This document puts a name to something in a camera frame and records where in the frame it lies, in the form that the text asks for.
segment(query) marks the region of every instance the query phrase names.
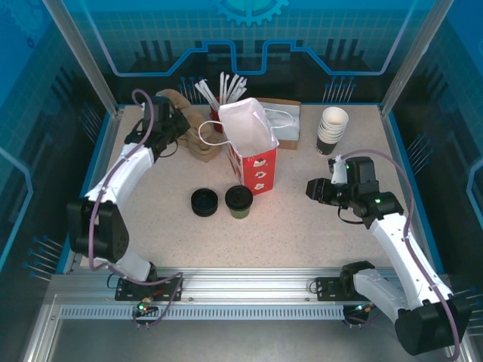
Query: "stack of paper cups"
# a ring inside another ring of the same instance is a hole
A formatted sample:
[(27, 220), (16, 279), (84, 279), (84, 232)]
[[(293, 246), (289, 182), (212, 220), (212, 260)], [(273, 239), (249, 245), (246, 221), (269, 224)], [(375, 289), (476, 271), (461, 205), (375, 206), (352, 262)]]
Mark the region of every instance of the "stack of paper cups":
[(318, 126), (317, 150), (323, 155), (329, 155), (342, 138), (349, 115), (339, 107), (328, 107), (322, 113)]

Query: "black paper cup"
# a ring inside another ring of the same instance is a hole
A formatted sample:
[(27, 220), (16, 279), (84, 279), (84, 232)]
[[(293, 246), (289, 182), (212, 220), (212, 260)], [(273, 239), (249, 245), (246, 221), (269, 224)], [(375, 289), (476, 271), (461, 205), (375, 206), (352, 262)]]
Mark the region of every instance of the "black paper cup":
[(323, 155), (329, 155), (333, 152), (338, 142), (339, 141), (335, 143), (326, 143), (317, 137), (317, 150), (319, 150)]

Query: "black cup lid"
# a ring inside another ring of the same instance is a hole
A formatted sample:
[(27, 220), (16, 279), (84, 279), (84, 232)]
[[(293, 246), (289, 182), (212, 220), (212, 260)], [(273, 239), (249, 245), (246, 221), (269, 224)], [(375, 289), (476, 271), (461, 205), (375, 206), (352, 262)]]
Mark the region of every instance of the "black cup lid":
[(218, 208), (218, 196), (210, 189), (199, 189), (191, 195), (191, 208), (198, 216), (211, 216)]
[(225, 202), (230, 210), (243, 211), (247, 210), (254, 202), (254, 195), (246, 186), (233, 186), (226, 192)]

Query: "red paper bag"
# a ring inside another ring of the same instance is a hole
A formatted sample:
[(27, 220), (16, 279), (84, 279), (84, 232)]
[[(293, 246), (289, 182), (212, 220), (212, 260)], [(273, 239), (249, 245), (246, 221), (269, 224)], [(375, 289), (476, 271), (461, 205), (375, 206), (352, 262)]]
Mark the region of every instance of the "red paper bag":
[(200, 139), (211, 146), (226, 144), (233, 172), (254, 195), (273, 189), (278, 140), (262, 105), (254, 98), (248, 98), (222, 105), (218, 115), (221, 122), (206, 121), (204, 124), (221, 123), (227, 141), (205, 142), (201, 136), (203, 124), (198, 128)]
[(240, 183), (247, 186), (254, 195), (273, 189), (277, 148), (252, 157), (237, 155), (231, 145), (227, 145), (226, 154)]

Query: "countertop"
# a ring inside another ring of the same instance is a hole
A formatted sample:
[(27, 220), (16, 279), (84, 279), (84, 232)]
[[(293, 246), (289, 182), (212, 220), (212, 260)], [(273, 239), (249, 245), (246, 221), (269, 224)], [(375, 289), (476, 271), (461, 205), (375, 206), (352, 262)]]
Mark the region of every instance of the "countertop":
[[(207, 106), (196, 107), (209, 119)], [(328, 157), (315, 149), (318, 123), (327, 107), (301, 106), (298, 149), (279, 149), (274, 189), (255, 196), (250, 214), (242, 220), (231, 217), (224, 203), (226, 190), (237, 184), (224, 150), (208, 163), (195, 159), (184, 147), (172, 157), (158, 159), (123, 210), (135, 250), (157, 266), (331, 267), (359, 260), (390, 266), (363, 225), (340, 221), (336, 207), (305, 195), (311, 179), (331, 178)], [(329, 157), (362, 148), (390, 154), (376, 106), (341, 108), (349, 114), (349, 123)], [(109, 167), (141, 117), (136, 106), (125, 107)], [(381, 191), (393, 192), (406, 208), (395, 168), (377, 156), (373, 160)], [(218, 211), (208, 218), (196, 216), (190, 206), (191, 194), (202, 187), (213, 189), (219, 198)], [(355, 219), (348, 210), (343, 217)]]

